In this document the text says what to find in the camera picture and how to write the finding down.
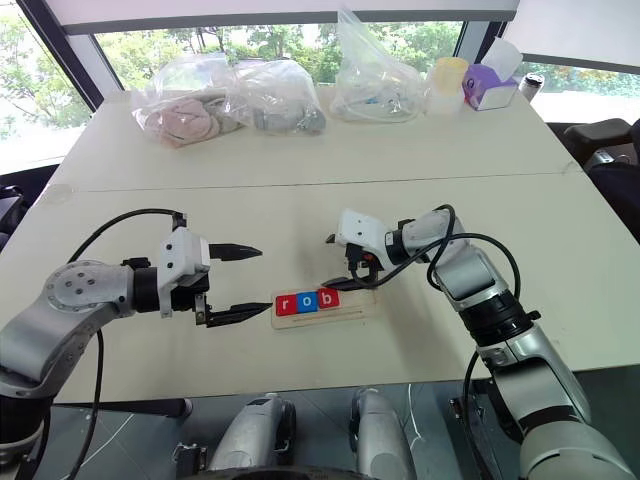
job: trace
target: plastic bag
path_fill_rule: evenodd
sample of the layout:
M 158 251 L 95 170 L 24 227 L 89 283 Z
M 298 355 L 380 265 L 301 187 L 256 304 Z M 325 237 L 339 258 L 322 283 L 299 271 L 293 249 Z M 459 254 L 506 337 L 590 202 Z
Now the plastic bag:
M 293 60 L 241 62 L 229 89 L 225 112 L 268 133 L 317 134 L 326 119 L 311 75 Z
M 342 64 L 336 75 L 331 113 L 350 121 L 406 122 L 422 111 L 418 71 L 389 55 L 347 9 L 338 11 Z
M 165 65 L 143 91 L 131 93 L 142 130 L 171 147 L 201 142 L 240 125 L 224 112 L 234 76 L 224 54 L 194 55 Z

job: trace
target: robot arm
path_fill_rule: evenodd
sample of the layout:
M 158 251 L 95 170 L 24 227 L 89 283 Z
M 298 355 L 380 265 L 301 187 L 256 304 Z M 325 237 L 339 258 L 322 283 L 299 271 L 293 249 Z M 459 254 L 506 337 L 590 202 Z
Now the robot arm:
M 434 210 L 399 222 L 394 230 L 373 217 L 345 210 L 337 233 L 327 241 L 346 247 L 354 278 L 338 278 L 325 286 L 353 290 L 368 288 L 371 282 L 375 287 L 381 284 L 376 281 L 378 271 L 393 272 L 426 250 L 417 261 L 436 258 L 432 268 L 437 286 L 462 318 L 491 372 L 490 398 L 501 425 L 522 443 L 521 478 L 635 478 L 615 447 L 589 426 L 584 391 L 534 323 L 538 312 L 524 311 L 487 255 L 464 238 L 460 221 L 455 218 L 451 224 L 449 215 Z M 448 245 L 438 254 L 445 237 Z M 357 277 L 358 267 L 368 268 L 367 277 Z
M 0 331 L 0 465 L 28 452 L 42 421 L 91 337 L 116 318 L 135 312 L 193 310 L 196 325 L 241 322 L 270 303 L 234 305 L 212 312 L 206 303 L 211 258 L 261 255 L 251 247 L 211 244 L 175 226 L 159 249 L 159 266 L 131 258 L 112 266 L 81 260 L 60 267 L 39 297 Z

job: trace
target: tissue box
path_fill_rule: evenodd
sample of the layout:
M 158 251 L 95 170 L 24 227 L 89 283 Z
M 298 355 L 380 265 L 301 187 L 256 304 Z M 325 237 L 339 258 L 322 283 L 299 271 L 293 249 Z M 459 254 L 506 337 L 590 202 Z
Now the tissue box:
M 470 65 L 462 81 L 464 95 L 476 110 L 489 110 L 509 105 L 518 89 L 518 83 L 509 77 L 501 82 L 491 67 Z

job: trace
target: yellow cup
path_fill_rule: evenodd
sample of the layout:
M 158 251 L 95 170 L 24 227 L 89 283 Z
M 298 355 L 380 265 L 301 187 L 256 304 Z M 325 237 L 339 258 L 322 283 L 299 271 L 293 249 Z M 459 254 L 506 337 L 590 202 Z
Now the yellow cup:
M 443 57 L 436 60 L 432 81 L 440 93 L 453 95 L 460 90 L 464 74 L 467 73 L 469 62 L 458 57 Z

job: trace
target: window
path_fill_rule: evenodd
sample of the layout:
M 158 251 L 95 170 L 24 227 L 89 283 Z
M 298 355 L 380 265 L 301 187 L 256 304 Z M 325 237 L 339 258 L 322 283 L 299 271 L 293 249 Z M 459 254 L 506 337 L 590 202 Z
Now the window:
M 15 3 L 0 24 L 0 174 L 60 163 L 91 112 Z
M 545 83 L 531 105 L 545 122 L 591 123 L 640 118 L 640 75 L 523 62 L 518 73 L 536 72 Z
M 371 31 L 400 61 L 426 72 L 451 56 L 462 22 L 370 23 Z M 96 35 L 125 88 L 142 88 L 169 60 L 224 51 L 231 62 L 292 58 L 317 83 L 333 83 L 342 54 L 335 24 L 251 25 L 146 30 Z

